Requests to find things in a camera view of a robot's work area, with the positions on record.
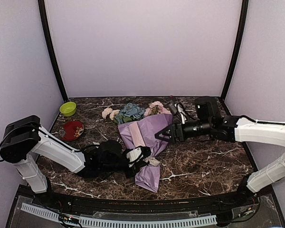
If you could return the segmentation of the white printed ribbon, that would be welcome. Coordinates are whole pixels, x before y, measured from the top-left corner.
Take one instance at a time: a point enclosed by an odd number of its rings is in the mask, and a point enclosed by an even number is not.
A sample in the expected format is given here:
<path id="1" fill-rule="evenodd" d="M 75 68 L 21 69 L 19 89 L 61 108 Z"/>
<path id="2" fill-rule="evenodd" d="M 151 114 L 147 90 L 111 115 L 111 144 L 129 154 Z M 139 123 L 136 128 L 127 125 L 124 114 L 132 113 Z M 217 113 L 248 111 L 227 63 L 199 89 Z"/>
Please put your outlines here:
<path id="1" fill-rule="evenodd" d="M 144 161 L 146 163 L 148 163 L 149 165 L 154 166 L 154 167 L 156 167 L 160 164 L 160 162 L 156 158 L 151 157 L 151 156 L 145 158 Z"/>

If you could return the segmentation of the purple and pink wrapping paper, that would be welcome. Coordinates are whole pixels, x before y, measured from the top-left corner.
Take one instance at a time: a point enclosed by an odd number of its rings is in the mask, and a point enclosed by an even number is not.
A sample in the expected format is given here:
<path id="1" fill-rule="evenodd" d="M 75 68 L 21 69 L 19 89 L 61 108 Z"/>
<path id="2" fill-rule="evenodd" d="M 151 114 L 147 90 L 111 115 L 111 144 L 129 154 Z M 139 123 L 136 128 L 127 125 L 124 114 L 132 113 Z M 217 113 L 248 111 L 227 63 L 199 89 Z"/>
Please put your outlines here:
<path id="1" fill-rule="evenodd" d="M 121 124 L 119 133 L 127 149 L 130 171 L 135 176 L 135 184 L 157 193 L 160 181 L 160 162 L 156 157 L 168 143 L 155 138 L 155 134 L 172 123 L 171 114 L 156 114 L 139 121 Z"/>

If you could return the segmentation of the blue fake flower stem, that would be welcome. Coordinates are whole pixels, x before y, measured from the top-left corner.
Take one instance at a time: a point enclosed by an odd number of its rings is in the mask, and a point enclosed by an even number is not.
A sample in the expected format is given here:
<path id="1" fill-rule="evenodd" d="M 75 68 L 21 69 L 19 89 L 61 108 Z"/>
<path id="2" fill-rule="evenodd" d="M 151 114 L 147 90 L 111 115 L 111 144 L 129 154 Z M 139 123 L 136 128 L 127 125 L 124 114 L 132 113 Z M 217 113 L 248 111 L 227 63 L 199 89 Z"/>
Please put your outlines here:
<path id="1" fill-rule="evenodd" d="M 113 121 L 117 124 L 124 124 L 133 121 L 139 121 L 144 118 L 145 108 L 133 103 L 128 103 L 115 116 Z"/>

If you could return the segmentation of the white fake flower stem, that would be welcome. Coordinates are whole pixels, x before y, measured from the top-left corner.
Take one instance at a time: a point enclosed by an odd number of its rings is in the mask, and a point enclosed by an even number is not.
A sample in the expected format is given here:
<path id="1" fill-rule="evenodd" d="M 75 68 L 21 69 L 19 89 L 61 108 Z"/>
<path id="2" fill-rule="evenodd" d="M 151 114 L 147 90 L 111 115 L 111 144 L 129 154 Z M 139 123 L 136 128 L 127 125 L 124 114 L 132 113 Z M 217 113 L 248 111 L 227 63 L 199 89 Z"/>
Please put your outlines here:
<path id="1" fill-rule="evenodd" d="M 116 109 L 113 110 L 110 107 L 105 108 L 102 111 L 102 118 L 106 119 L 107 117 L 109 117 L 111 120 L 114 120 L 114 118 L 119 114 L 120 110 Z"/>

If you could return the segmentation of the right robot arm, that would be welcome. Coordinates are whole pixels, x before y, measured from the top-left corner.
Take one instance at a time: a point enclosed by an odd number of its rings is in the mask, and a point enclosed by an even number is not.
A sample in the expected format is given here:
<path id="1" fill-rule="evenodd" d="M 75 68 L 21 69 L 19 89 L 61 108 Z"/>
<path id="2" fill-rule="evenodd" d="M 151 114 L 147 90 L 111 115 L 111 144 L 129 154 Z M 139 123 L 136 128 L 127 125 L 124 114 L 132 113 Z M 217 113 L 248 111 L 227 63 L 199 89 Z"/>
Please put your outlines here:
<path id="1" fill-rule="evenodd" d="M 285 122 L 254 120 L 246 115 L 222 117 L 215 98 L 199 97 L 195 100 L 197 118 L 189 122 L 182 104 L 170 102 L 173 115 L 180 115 L 181 123 L 173 123 L 155 134 L 158 140 L 169 143 L 208 135 L 225 142 L 254 142 L 285 148 Z M 245 176 L 233 195 L 233 202 L 243 206 L 251 195 L 285 177 L 285 152 L 271 164 Z"/>

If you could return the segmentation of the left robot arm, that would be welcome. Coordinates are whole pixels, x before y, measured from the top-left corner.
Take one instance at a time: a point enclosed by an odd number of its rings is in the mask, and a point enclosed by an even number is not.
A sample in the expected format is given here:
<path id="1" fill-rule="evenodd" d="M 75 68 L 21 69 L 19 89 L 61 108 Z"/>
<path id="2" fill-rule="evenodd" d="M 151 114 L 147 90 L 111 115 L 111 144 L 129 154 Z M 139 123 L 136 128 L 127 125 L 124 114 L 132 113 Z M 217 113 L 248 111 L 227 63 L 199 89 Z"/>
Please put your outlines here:
<path id="1" fill-rule="evenodd" d="M 119 142 L 108 140 L 76 149 L 54 137 L 31 115 L 6 126 L 0 142 L 0 162 L 15 166 L 34 193 L 47 207 L 57 204 L 49 179 L 41 172 L 32 154 L 44 156 L 82 178 L 96 178 L 104 172 L 123 171 L 126 177 L 135 176 L 147 166 L 151 155 L 147 146 L 122 150 Z"/>

